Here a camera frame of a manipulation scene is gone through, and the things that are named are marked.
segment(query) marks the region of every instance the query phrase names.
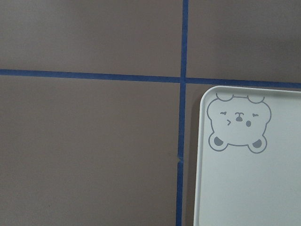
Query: blue tape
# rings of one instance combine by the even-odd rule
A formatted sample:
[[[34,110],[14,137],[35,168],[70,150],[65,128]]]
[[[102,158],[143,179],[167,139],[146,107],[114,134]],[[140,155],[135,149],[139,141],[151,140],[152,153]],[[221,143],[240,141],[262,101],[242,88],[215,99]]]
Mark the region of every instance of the blue tape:
[[[201,79],[186,78],[189,84],[211,84],[225,86],[254,86],[254,87],[277,87],[277,88],[296,88],[301,89],[301,83],[278,82],[278,81],[251,81],[251,80],[228,80],[228,79]]]
[[[181,77],[179,106],[179,137],[178,137],[178,167],[177,167],[177,197],[175,225],[182,225],[183,202],[183,170],[184,170],[184,135],[185,135],[185,103],[186,103],[186,66],[187,66],[187,36],[188,36],[188,0],[183,0],[182,7],[182,47],[181,47]]]
[[[163,77],[163,76],[129,75],[129,74],[46,72],[46,71],[27,71],[27,70],[0,69],[0,75],[180,83],[180,77]]]

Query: white tray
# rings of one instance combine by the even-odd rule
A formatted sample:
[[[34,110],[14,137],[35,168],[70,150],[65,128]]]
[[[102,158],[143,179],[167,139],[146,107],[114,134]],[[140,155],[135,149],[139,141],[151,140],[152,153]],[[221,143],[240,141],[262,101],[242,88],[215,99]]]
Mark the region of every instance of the white tray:
[[[301,92],[218,86],[200,103],[194,226],[301,225]]]

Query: vertical blue line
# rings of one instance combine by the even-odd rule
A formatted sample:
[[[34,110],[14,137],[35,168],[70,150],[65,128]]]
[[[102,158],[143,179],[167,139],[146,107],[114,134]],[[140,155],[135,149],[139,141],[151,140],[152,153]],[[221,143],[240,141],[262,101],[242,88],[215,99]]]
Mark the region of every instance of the vertical blue line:
[[[183,0],[182,8],[182,49],[179,106],[178,168],[176,197],[176,226],[182,225],[183,170],[184,170],[184,134],[185,134],[185,99],[186,99],[186,65],[188,35],[188,0]]]

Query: brown tile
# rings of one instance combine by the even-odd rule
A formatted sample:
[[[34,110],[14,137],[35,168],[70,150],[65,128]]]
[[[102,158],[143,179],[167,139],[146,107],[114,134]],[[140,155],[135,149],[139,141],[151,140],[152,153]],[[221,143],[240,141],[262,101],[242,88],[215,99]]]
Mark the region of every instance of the brown tile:
[[[189,1],[187,77],[301,82],[300,14],[300,1]]]
[[[2,0],[0,68],[180,76],[181,1]]]
[[[211,85],[187,84],[184,146],[183,226],[193,225],[198,150],[199,104]],[[282,89],[301,91],[301,89]]]
[[[0,96],[0,225],[174,225],[179,84],[1,76]]]

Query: gray line drawing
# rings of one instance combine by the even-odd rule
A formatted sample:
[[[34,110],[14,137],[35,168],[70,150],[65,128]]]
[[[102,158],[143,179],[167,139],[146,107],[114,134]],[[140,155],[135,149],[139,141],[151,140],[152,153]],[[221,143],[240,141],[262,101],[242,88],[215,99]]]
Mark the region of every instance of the gray line drawing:
[[[228,145],[247,146],[253,153],[262,153],[267,147],[264,133],[271,120],[272,112],[264,102],[253,102],[249,96],[223,100],[218,97],[207,107],[212,133],[208,142],[218,152]]]

